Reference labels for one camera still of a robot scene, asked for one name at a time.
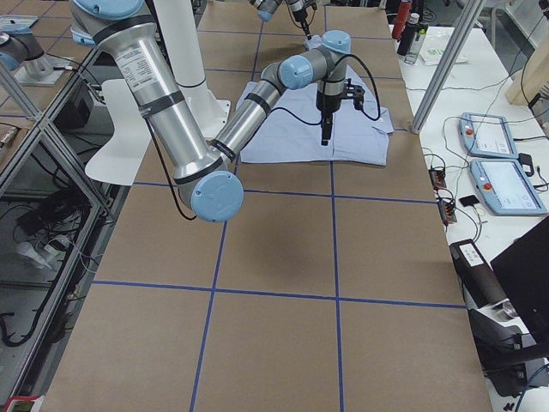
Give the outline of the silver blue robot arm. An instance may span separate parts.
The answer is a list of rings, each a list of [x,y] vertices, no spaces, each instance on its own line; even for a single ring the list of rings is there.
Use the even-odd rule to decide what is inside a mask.
[[[346,95],[348,33],[325,33],[318,47],[269,65],[232,110],[208,89],[187,1],[74,1],[76,42],[109,54],[137,108],[174,165],[179,202],[205,221],[232,218],[244,189],[228,167],[256,134],[287,90],[318,86],[322,144],[331,138],[333,115]]]
[[[317,10],[316,1],[306,0],[250,0],[249,4],[257,10],[258,17],[265,22],[270,21],[277,9],[282,4],[285,4],[293,21],[300,26],[307,26],[309,24],[307,21],[307,18],[309,17],[308,9],[312,9],[313,11]]]

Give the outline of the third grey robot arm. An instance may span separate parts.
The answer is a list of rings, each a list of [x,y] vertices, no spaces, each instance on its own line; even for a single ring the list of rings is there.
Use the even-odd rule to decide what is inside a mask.
[[[1,32],[1,63],[8,70],[42,58],[45,52],[29,27],[16,25]]]

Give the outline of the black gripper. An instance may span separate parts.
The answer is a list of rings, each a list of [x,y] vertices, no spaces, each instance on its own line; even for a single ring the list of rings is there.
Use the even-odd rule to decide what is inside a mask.
[[[307,24],[307,12],[306,9],[294,9],[293,19],[297,25],[304,27]]]
[[[341,107],[341,96],[345,94],[344,81],[317,83],[317,109],[322,114],[321,145],[327,146],[331,139],[333,128],[333,113]]]

